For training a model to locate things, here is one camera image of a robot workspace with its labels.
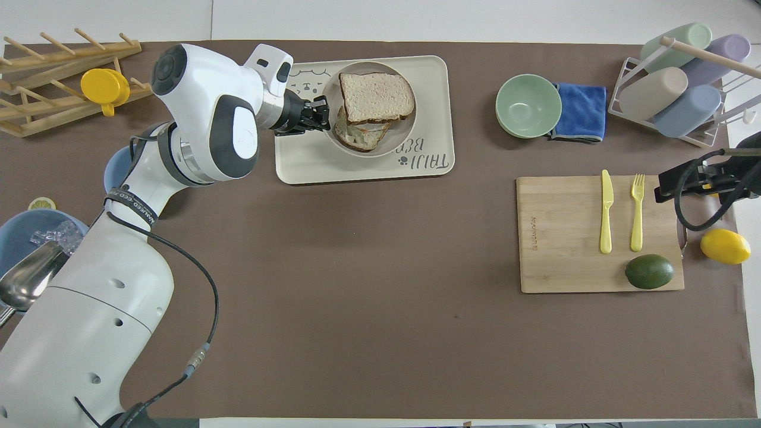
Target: brown table mat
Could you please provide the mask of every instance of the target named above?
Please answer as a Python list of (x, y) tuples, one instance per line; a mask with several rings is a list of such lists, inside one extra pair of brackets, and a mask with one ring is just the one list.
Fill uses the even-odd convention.
[[(257, 43), (198, 44), (242, 63)], [(756, 416), (740, 268), (701, 257), (698, 235), (684, 291), (521, 293), (517, 177), (658, 174), (705, 149), (610, 116), (597, 146), (515, 139), (495, 120), (496, 92), (513, 75), (536, 73), (610, 94), (638, 46), (270, 43), (297, 62), (440, 56), (457, 162), (436, 178), (292, 187), (276, 177), (264, 132), (251, 175), (176, 195), (154, 231), (211, 271), (221, 317), (203, 367), (153, 416)], [(148, 81), (171, 44), (144, 43), (122, 61), (125, 74)], [(0, 222), (41, 195), (91, 221), (110, 156), (169, 119), (150, 97), (113, 118), (26, 139), (0, 134)], [(211, 322), (202, 275), (155, 246), (174, 271), (174, 299), (124, 382), (125, 406), (176, 379)], [(0, 343), (16, 322), (0, 330)]]

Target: white background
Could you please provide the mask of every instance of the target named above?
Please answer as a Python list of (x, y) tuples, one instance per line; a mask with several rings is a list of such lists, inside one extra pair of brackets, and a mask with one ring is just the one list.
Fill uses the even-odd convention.
[[(101, 42), (118, 41), (121, 32), (141, 41), (308, 39), (642, 44), (666, 30), (694, 21), (707, 23), (715, 37), (743, 34), (756, 44), (747, 63), (753, 66), (761, 63), (758, 44), (761, 43), (761, 5), (754, 0), (0, 2), (2, 35), (21, 43), (45, 43), (39, 36), (40, 31), (63, 43), (84, 42), (73, 31), (74, 27), (80, 27)], [(728, 104), (761, 93), (761, 80), (745, 85), (742, 92), (732, 94)], [(758, 110), (761, 117), (761, 106)], [(752, 126), (733, 125), (736, 126), (729, 127), (731, 144), (761, 130), (761, 120)], [(761, 283), (761, 225), (758, 222), (761, 202), (740, 201), (734, 209), (740, 233), (756, 249), (743, 264), (743, 278), (754, 371), (756, 379), (761, 379), (761, 290), (757, 289)], [(759, 381), (756, 382), (756, 400), (757, 407), (761, 408)], [(334, 422), (340, 422), (341, 426), (424, 424), (423, 421), (398, 420)], [(280, 424), (274, 420), (251, 420), (250, 423), (246, 426)], [(308, 424), (306, 420), (286, 423), (289, 426)], [(212, 425), (227, 426), (221, 420), (204, 424)]]

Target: blue towel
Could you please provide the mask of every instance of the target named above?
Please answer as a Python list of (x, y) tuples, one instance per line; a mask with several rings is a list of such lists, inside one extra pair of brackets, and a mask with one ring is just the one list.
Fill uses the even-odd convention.
[(605, 136), (605, 102), (607, 89), (604, 86), (571, 85), (556, 83), (563, 110), (560, 121), (549, 139), (597, 144)]

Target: green bowl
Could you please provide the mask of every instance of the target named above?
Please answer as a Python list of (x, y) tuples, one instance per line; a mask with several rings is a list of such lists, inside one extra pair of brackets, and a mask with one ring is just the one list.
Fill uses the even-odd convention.
[(502, 129), (518, 138), (547, 134), (560, 120), (560, 94), (538, 75), (517, 75), (497, 93), (497, 120)]

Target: fork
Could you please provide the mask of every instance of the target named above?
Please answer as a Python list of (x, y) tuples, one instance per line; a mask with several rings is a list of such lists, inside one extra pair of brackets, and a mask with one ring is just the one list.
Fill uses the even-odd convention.
[(637, 174), (632, 183), (632, 198), (634, 198), (634, 225), (632, 226), (632, 251), (642, 249), (642, 200), (645, 198), (645, 175)]

